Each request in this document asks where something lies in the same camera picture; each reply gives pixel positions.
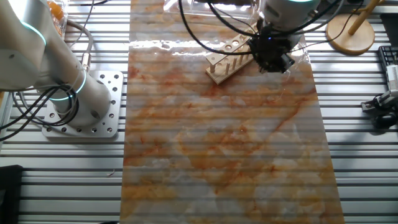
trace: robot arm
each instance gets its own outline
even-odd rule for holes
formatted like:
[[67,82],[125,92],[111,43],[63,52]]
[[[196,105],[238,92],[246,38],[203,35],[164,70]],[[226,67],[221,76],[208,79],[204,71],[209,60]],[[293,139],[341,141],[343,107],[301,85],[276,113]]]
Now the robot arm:
[[320,0],[265,0],[261,2],[261,16],[275,30],[292,30],[310,19],[319,3]]
[[[71,85],[79,102],[74,126],[96,123],[110,106],[109,90],[83,68],[54,27],[41,0],[0,0],[0,90]],[[62,114],[70,110],[59,90],[50,101]]]

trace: metal mounting plate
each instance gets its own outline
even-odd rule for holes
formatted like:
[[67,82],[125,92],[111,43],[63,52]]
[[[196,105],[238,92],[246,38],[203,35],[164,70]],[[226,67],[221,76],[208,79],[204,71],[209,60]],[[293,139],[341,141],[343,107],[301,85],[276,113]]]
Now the metal mounting plate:
[[[82,127],[64,125],[60,127],[43,127],[42,133],[48,138],[111,138],[118,132],[119,112],[123,87],[123,74],[114,71],[91,71],[90,75],[105,84],[111,94],[111,106],[107,114],[96,124]],[[45,120],[56,122],[60,119],[53,103],[48,101]]]

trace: round wooden base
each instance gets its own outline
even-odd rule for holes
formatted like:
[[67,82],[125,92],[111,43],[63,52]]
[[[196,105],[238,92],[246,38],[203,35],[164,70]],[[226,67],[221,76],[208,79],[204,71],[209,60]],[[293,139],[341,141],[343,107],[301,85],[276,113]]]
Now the round wooden base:
[[330,42],[331,46],[340,52],[349,55],[363,54],[373,45],[374,30],[368,21],[364,21],[355,34],[350,35],[348,30],[358,17],[357,15],[353,15],[349,19],[343,33],[333,40],[343,29],[348,16],[348,14],[343,14],[332,19],[326,27],[326,37],[328,40],[332,40]]

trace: cable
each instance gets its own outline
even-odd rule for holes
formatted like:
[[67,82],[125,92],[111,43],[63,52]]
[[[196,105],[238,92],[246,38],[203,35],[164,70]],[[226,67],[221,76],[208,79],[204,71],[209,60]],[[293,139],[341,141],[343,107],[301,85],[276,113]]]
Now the cable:
[[[97,5],[99,5],[99,4],[105,4],[105,3],[107,3],[108,1],[110,1],[110,0],[100,1],[100,2],[94,3],[94,5],[97,6]],[[80,6],[90,6],[90,5],[91,5],[91,4],[80,4]]]
[[221,13],[223,13],[224,15],[229,16],[231,19],[233,19],[233,20],[235,20],[235,21],[238,21],[238,22],[241,22],[241,23],[243,23],[243,24],[246,24],[248,27],[250,27],[251,30],[253,30],[254,34],[257,33],[256,30],[253,29],[253,27],[251,27],[251,25],[248,24],[247,22],[244,22],[244,21],[242,21],[242,20],[240,20],[240,19],[234,18],[233,16],[231,16],[231,15],[229,15],[228,13],[222,11],[221,9],[218,9],[217,7],[216,7],[216,9],[219,10],[219,11],[220,11]]
[[54,88],[51,88],[50,90],[46,91],[45,93],[43,93],[43,94],[39,97],[40,100],[41,100],[43,97],[45,97],[47,94],[49,94],[49,95],[46,97],[46,99],[44,99],[44,101],[42,102],[42,104],[35,110],[35,112],[32,114],[32,116],[29,117],[29,118],[27,119],[27,121],[26,121],[19,129],[17,129],[17,131],[14,131],[13,133],[9,134],[8,136],[5,136],[5,137],[3,137],[3,138],[0,138],[0,142],[5,141],[5,140],[7,140],[7,139],[9,139],[9,138],[11,138],[11,137],[13,137],[13,136],[15,136],[15,135],[18,134],[19,132],[21,132],[21,131],[29,124],[29,122],[33,119],[33,117],[36,116],[36,114],[37,114],[37,113],[39,112],[39,110],[44,106],[44,104],[50,99],[50,97],[51,97],[52,95],[54,95],[57,91],[58,91],[58,89],[54,87]]
[[[329,6],[327,9],[325,9],[323,12],[319,13],[319,14],[318,14],[316,17],[314,17],[311,21],[308,21],[306,24],[300,26],[300,29],[298,29],[298,30],[301,30],[302,27],[308,26],[308,25],[311,24],[313,21],[317,20],[320,16],[324,15],[324,14],[325,14],[326,12],[328,12],[335,4],[337,4],[338,1],[343,1],[343,0],[336,0],[336,1],[334,1],[332,4],[330,4],[330,6]],[[232,30],[236,30],[237,32],[241,32],[241,30],[239,30],[239,29],[233,27],[230,23],[228,23],[226,20],[224,20],[224,19],[217,13],[217,11],[214,9],[214,7],[213,7],[210,3],[208,3],[208,4],[209,4],[209,6],[210,6],[210,9],[212,9],[212,12],[216,15],[216,17],[217,17],[218,19],[221,18],[221,19],[220,19],[221,22],[223,22],[226,26],[230,27]],[[191,35],[191,37],[192,37],[201,47],[203,47],[204,49],[206,49],[206,50],[208,50],[208,51],[210,51],[210,52],[213,52],[213,53],[216,53],[216,54],[222,54],[222,55],[247,55],[247,54],[261,53],[261,51],[257,51],[257,52],[255,52],[255,51],[251,51],[251,52],[237,52],[237,53],[235,53],[235,52],[224,52],[224,51],[221,51],[221,50],[216,50],[216,49],[212,49],[212,48],[210,48],[210,47],[207,47],[205,44],[203,44],[203,43],[200,42],[200,40],[195,36],[195,34],[193,34],[191,28],[189,27],[188,22],[187,22],[187,20],[186,20],[186,18],[185,18],[185,14],[184,14],[184,12],[183,12],[182,0],[178,0],[178,6],[179,6],[179,8],[180,8],[180,15],[181,15],[181,18],[182,18],[182,22],[183,22],[183,24],[184,24],[184,26],[185,26],[187,32],[188,32],[188,33]]]
[[330,18],[327,19],[325,22],[323,22],[323,23],[320,24],[319,26],[316,26],[316,27],[314,27],[314,28],[312,28],[312,29],[303,30],[303,31],[297,32],[297,33],[295,33],[295,34],[297,34],[297,35],[306,34],[306,33],[308,33],[308,32],[312,32],[312,31],[315,31],[315,30],[317,30],[317,29],[323,27],[324,25],[328,24],[332,19],[334,19],[334,18],[339,14],[339,12],[340,12],[341,9],[343,8],[343,6],[344,6],[344,0],[341,0],[341,1],[340,1],[340,5],[339,5],[338,8],[336,9],[335,13],[333,13],[333,15],[331,15]]
[[58,85],[44,85],[44,86],[39,86],[39,87],[31,87],[31,88],[23,88],[23,89],[17,89],[17,90],[6,90],[6,89],[0,89],[0,91],[8,91],[8,92],[17,92],[17,91],[32,91],[32,90],[43,90],[51,87],[57,87],[60,86],[61,84]]
[[[38,118],[38,117],[34,117],[34,119],[36,119],[37,121],[35,121],[34,119],[32,120],[32,122],[33,123],[36,123],[36,124],[39,124],[39,125],[46,125],[46,126],[63,126],[63,125],[65,125],[65,124],[67,124],[66,122],[64,122],[67,118],[69,118],[72,114],[70,114],[72,111],[75,111],[76,110],[76,106],[77,106],[77,104],[78,104],[78,99],[77,99],[77,97],[76,97],[76,93],[72,90],[72,92],[70,92],[69,91],[69,89],[68,88],[66,88],[67,86],[65,86],[65,88],[62,88],[62,90],[64,90],[64,92],[67,94],[67,96],[72,96],[72,97],[69,97],[69,110],[67,111],[67,112],[65,112],[65,113],[58,113],[58,114],[64,114],[65,116],[64,117],[62,117],[59,121],[56,121],[56,122],[54,122],[54,123],[49,123],[49,122],[46,122],[46,121],[44,121],[44,120],[42,120],[42,119],[40,119],[40,118]],[[21,101],[22,101],[22,104],[24,105],[24,107],[26,108],[26,109],[28,109],[29,107],[28,107],[28,105],[27,105],[27,103],[26,103],[26,100],[24,99],[24,97],[23,97],[23,94],[21,93],[21,92],[18,92],[17,93],[18,95],[19,95],[19,97],[20,97],[20,99],[21,99]],[[16,98],[15,98],[15,96],[14,96],[14,94],[12,94],[12,99],[14,100],[14,104],[15,104],[15,106],[17,107],[17,109],[21,112],[21,113],[23,113],[23,111],[22,111],[22,109],[21,109],[21,107],[19,106],[19,104],[18,104],[18,102],[17,102],[17,100],[16,100]]]
[[75,45],[75,43],[77,43],[77,42],[79,41],[81,35],[83,35],[83,31],[86,29],[86,25],[87,25],[88,19],[90,18],[91,13],[93,12],[94,1],[95,1],[95,0],[93,0],[93,2],[91,3],[91,8],[90,8],[90,11],[89,11],[89,13],[88,13],[88,15],[87,15],[87,19],[86,19],[85,25],[83,26],[83,30],[80,31],[79,37],[71,44],[70,47],[72,47],[73,45]]
[[90,53],[92,48],[93,48],[93,45],[94,45],[94,38],[93,38],[91,32],[89,32],[88,29],[86,29],[86,27],[83,27],[79,23],[73,22],[73,21],[71,21],[69,19],[67,20],[67,25],[71,26],[71,27],[74,27],[76,29],[79,29],[80,31],[84,32],[87,35],[87,37],[88,37],[88,46],[87,46],[87,49],[86,49],[85,53]]
[[216,11],[216,9],[213,7],[212,3],[210,3],[210,2],[208,1],[208,2],[207,2],[207,5],[209,5],[210,10],[211,10],[211,11],[213,12],[213,14],[217,17],[217,19],[220,20],[224,25],[226,25],[226,26],[227,26],[228,28],[230,28],[231,30],[233,30],[233,31],[235,31],[235,32],[237,32],[237,33],[239,33],[239,34],[249,36],[249,37],[260,37],[259,34],[252,34],[252,33],[249,33],[249,32],[245,32],[245,31],[243,31],[243,30],[240,30],[240,29],[236,28],[235,26],[232,26],[228,21],[226,21],[224,18],[222,18],[222,17],[220,16],[220,14],[219,14],[219,13]]
[[[36,114],[40,111],[40,109],[43,108],[43,106],[44,106],[44,105],[46,104],[46,102],[51,98],[51,96],[54,95],[59,89],[68,90],[68,88],[66,88],[65,86],[58,86],[58,87],[52,87],[51,89],[49,89],[48,91],[46,91],[45,93],[43,93],[43,94],[35,101],[35,103],[29,108],[29,109],[31,110],[31,109],[35,106],[35,104],[37,104],[43,97],[47,96],[46,99],[44,99],[44,101],[42,102],[42,104],[39,105],[39,106],[37,107],[37,109],[35,110],[35,112],[32,113],[32,116],[28,117],[28,118],[27,118],[27,121],[26,121],[19,129],[17,129],[16,131],[14,131],[13,133],[9,134],[9,135],[6,136],[6,137],[0,138],[0,142],[5,141],[5,140],[7,140],[7,139],[9,139],[9,138],[11,138],[11,137],[13,137],[13,136],[15,136],[15,135],[18,134],[19,132],[21,132],[31,121],[32,121],[32,122],[35,122],[35,121],[34,121],[34,118],[35,118]],[[71,121],[76,117],[78,110],[79,110],[79,102],[77,101],[77,103],[76,103],[76,108],[75,108],[73,114],[72,114],[71,116],[65,116],[65,117],[62,118],[60,121],[57,121],[57,122],[56,122],[57,124],[54,123],[55,125],[52,125],[52,126],[62,126],[62,125],[65,125],[65,124],[71,122]],[[23,114],[22,114],[20,117],[18,117],[16,120],[20,120],[20,118],[21,118],[21,117],[23,118],[24,115],[25,115],[25,113],[23,113]],[[7,124],[7,125],[1,127],[1,129],[4,129],[6,126],[8,127],[8,126],[10,126],[10,124],[14,124],[14,123],[16,123],[15,120],[14,120],[13,122],[11,122],[11,123],[9,123],[9,124]]]
[[185,28],[187,29],[187,32],[191,35],[192,39],[194,39],[201,47],[203,47],[204,49],[213,52],[213,53],[217,53],[217,54],[223,54],[223,55],[248,55],[248,54],[252,54],[252,52],[224,52],[221,50],[215,50],[212,49],[211,47],[207,47],[206,45],[204,45],[202,42],[200,42],[200,40],[195,36],[195,34],[193,34],[191,28],[188,26],[188,22],[185,18],[184,15],[184,11],[182,8],[182,0],[178,0],[178,6],[180,8],[180,15],[181,15],[181,19],[182,22],[184,23]]
[[292,52],[295,52],[295,51],[298,51],[298,50],[302,50],[302,49],[305,49],[305,48],[310,47],[310,46],[313,46],[313,45],[323,44],[323,43],[329,43],[329,42],[332,42],[332,41],[336,40],[336,39],[343,33],[343,31],[346,29],[346,26],[347,26],[349,20],[351,19],[351,17],[354,15],[354,13],[355,13],[358,9],[360,9],[360,8],[362,7],[363,2],[364,2],[364,0],[362,0],[362,1],[361,1],[361,4],[348,16],[346,22],[344,23],[344,26],[343,26],[342,30],[340,31],[340,33],[339,33],[336,37],[334,37],[333,39],[330,39],[330,40],[324,40],[324,41],[321,41],[321,42],[318,42],[318,43],[310,44],[310,45],[307,45],[307,46],[305,46],[305,47],[301,47],[301,48],[296,49],[296,50],[291,50],[291,51],[288,52],[288,53],[292,53]]
[[[271,34],[271,35],[267,35],[267,37],[281,37],[284,35],[295,35],[295,32],[300,31],[304,28],[306,28],[307,26],[309,26],[310,24],[314,23],[317,19],[321,18],[321,16],[325,15],[330,9],[332,9],[339,1],[343,1],[343,0],[335,0],[333,3],[331,3],[324,11],[322,11],[321,13],[318,13],[314,18],[312,18],[311,20],[309,20],[308,22],[306,22],[305,24],[294,28],[292,30],[289,31],[283,31],[283,32],[279,32],[277,34]],[[250,36],[250,37],[261,37],[261,34],[250,34],[247,33],[245,31],[239,30],[236,27],[232,26],[228,21],[226,21],[225,19],[223,19],[215,10],[215,8],[211,5],[210,2],[207,2],[207,4],[210,7],[210,10],[213,12],[213,14],[227,27],[229,27],[230,29],[232,29],[233,31],[242,34],[242,35],[246,35],[246,36]]]
[[45,91],[43,94],[41,94],[41,95],[39,96],[39,98],[32,104],[32,106],[31,106],[28,110],[26,110],[21,116],[19,116],[18,118],[16,118],[14,121],[11,121],[10,123],[5,124],[4,126],[0,126],[0,130],[3,130],[4,128],[8,128],[8,127],[10,127],[11,125],[13,125],[13,124],[17,123],[18,121],[20,121],[22,118],[24,118],[24,117],[33,109],[33,107],[35,107],[35,106],[39,103],[39,101],[40,101],[42,98],[44,98],[48,93],[50,93],[50,91],[54,90],[55,88],[56,88],[56,87],[50,88],[50,89],[48,89],[47,91]]
[[[308,22],[306,22],[305,24],[296,27],[290,31],[285,31],[285,32],[280,32],[279,34],[275,34],[273,35],[273,37],[280,37],[283,35],[296,35],[295,32],[300,31],[304,28],[306,28],[307,26],[313,24],[316,20],[318,20],[319,18],[321,18],[322,16],[324,16],[328,11],[330,11],[330,9],[332,9],[335,5],[337,5],[338,1],[344,1],[344,0],[336,0],[333,3],[331,3],[324,11],[322,11],[321,13],[318,13],[316,16],[314,16],[314,18],[312,18],[311,20],[309,20]],[[306,34],[310,31],[303,31],[301,34]]]

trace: orange object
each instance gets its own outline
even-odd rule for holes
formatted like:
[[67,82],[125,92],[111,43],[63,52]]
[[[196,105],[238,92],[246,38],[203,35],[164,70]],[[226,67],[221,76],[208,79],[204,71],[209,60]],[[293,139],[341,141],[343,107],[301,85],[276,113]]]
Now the orange object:
[[51,14],[55,16],[59,21],[63,18],[63,11],[61,6],[59,6],[57,3],[53,1],[47,1],[47,4],[49,5],[51,9]]

